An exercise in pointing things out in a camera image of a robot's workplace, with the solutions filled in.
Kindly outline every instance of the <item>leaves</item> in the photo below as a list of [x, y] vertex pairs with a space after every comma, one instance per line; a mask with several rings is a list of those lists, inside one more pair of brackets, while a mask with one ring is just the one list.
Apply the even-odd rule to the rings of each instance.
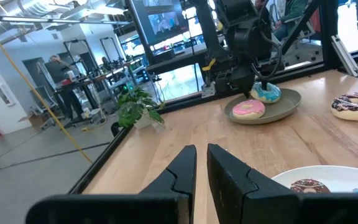
[[145, 108], [149, 112], [150, 119], [164, 123], [162, 117], [154, 109], [155, 106], [157, 103], [151, 99], [151, 95], [140, 88], [121, 95], [118, 99], [118, 124], [125, 128], [133, 125], [144, 115]]
[[162, 119], [161, 115], [154, 108], [149, 109], [149, 116], [156, 122], [164, 123], [164, 120]]
[[157, 103], [152, 101], [151, 99], [144, 99], [144, 100], [142, 100], [142, 103], [145, 106], [157, 106]]

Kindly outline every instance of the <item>screen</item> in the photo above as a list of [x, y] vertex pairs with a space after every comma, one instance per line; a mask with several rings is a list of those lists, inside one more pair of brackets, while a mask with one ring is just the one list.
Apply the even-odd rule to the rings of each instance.
[[132, 0], [131, 3], [149, 45], [188, 31], [179, 0]]

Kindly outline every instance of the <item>plate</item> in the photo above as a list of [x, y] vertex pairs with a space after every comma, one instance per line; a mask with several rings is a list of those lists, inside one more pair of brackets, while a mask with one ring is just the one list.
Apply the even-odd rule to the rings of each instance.
[[344, 166], [309, 166], [286, 171], [272, 178], [288, 188], [301, 179], [323, 183], [331, 192], [353, 192], [358, 188], [358, 168]]
[[230, 101], [224, 108], [224, 113], [230, 120], [239, 124], [267, 124], [273, 121], [278, 121], [292, 114], [301, 103], [301, 95], [297, 91], [283, 88], [281, 89], [281, 93], [282, 95], [278, 102], [273, 104], [264, 103], [265, 114], [258, 119], [247, 120], [233, 117], [233, 107], [247, 100], [244, 95]]

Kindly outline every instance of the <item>pink frosted donut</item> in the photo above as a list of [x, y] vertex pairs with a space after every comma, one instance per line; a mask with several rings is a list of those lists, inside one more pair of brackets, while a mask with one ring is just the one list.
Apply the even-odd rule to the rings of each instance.
[[259, 100], [247, 100], [233, 107], [237, 119], [258, 119], [265, 114], [265, 105]]

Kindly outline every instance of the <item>blue frosted donut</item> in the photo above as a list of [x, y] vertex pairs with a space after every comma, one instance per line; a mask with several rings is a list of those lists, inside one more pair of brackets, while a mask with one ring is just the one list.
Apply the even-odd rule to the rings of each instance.
[[257, 82], [252, 87], [251, 96], [264, 103], [275, 103], [281, 97], [281, 90], [271, 83], [267, 83], [267, 89], [264, 90], [262, 89], [262, 83]]

